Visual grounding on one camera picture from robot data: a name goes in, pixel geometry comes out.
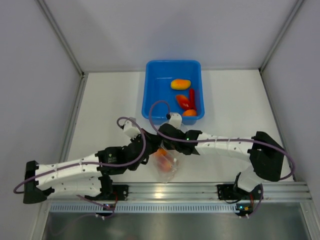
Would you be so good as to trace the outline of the round orange fake orange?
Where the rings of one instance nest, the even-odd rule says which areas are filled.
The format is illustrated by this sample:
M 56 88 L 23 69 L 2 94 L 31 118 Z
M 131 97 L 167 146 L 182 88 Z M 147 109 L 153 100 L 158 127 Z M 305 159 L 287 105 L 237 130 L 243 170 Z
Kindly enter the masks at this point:
M 167 151 L 163 148 L 159 148 L 156 152 L 155 152 L 155 156 L 156 157 L 164 157 L 167 155 Z

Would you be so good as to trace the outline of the clear zip top bag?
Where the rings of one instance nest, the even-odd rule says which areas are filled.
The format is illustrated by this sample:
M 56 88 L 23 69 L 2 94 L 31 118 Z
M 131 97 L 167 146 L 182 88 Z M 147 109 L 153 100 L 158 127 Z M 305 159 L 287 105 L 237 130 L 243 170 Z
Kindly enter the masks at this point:
M 185 140 L 186 134 L 180 127 L 171 125 L 168 121 L 160 125 L 157 130 L 163 135 L 179 140 Z M 156 151 L 152 154 L 152 162 L 157 172 L 157 179 L 161 183 L 170 182 L 181 168 L 184 153 L 189 150 L 183 142 L 172 141 L 156 135 Z

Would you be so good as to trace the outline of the pink fake peach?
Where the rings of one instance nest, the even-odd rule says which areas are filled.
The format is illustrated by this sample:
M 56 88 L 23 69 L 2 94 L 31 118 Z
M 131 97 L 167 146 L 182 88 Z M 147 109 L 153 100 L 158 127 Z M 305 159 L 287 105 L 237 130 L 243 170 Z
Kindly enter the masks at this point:
M 157 161 L 158 169 L 163 173 L 169 173 L 172 170 L 172 163 L 167 159 L 159 159 Z

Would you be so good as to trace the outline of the orange yellow fake fruit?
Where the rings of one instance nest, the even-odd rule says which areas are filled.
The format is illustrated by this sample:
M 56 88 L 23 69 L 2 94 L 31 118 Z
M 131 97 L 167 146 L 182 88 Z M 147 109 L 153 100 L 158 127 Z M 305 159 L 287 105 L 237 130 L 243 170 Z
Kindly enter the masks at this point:
M 190 100 L 183 94 L 177 94 L 175 96 L 175 99 L 180 108 L 185 111 L 189 110 L 192 107 Z

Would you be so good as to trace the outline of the red fake chili pepper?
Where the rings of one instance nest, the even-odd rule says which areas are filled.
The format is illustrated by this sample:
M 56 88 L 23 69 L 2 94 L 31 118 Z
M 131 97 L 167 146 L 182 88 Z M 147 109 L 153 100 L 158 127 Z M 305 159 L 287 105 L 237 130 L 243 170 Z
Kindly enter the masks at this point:
M 193 88 L 189 89 L 189 102 L 190 102 L 190 106 L 193 110 L 197 110 L 196 107 L 196 94 L 195 94 L 195 90 Z

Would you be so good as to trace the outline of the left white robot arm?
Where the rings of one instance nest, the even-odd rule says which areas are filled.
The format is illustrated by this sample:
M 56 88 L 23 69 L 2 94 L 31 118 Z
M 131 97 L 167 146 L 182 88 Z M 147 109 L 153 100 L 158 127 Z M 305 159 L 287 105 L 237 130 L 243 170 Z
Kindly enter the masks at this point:
M 107 200 L 113 194 L 111 176 L 146 165 L 160 144 L 158 135 L 144 131 L 131 139 L 129 145 L 107 147 L 70 162 L 45 165 L 29 161 L 25 166 L 23 203 L 37 204 L 71 195 Z

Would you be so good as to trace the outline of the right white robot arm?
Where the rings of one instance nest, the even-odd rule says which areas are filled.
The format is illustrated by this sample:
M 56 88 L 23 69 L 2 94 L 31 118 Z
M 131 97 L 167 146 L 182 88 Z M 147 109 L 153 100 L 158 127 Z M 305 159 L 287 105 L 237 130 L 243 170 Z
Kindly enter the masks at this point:
M 284 150 L 272 137 L 263 131 L 247 138 L 226 138 L 204 133 L 200 130 L 183 132 L 169 123 L 161 125 L 158 136 L 169 149 L 189 155 L 220 155 L 249 163 L 238 173 L 233 192 L 240 199 L 246 198 L 254 188 L 265 181 L 278 182 L 284 161 Z

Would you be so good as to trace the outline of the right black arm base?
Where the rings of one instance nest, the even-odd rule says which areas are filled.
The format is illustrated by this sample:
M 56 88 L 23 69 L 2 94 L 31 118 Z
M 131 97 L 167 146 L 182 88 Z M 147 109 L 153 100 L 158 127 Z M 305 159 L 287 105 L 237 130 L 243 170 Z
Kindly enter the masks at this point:
M 219 200 L 237 201 L 244 197 L 241 190 L 234 184 L 218 184 L 217 193 Z

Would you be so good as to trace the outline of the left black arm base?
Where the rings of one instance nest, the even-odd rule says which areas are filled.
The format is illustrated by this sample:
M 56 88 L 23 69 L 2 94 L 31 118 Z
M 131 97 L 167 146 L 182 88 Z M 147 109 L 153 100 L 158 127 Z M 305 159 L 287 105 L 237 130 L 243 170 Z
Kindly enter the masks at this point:
M 105 186 L 99 195 L 101 201 L 125 201 L 129 194 L 129 186 L 127 184 L 116 184 Z

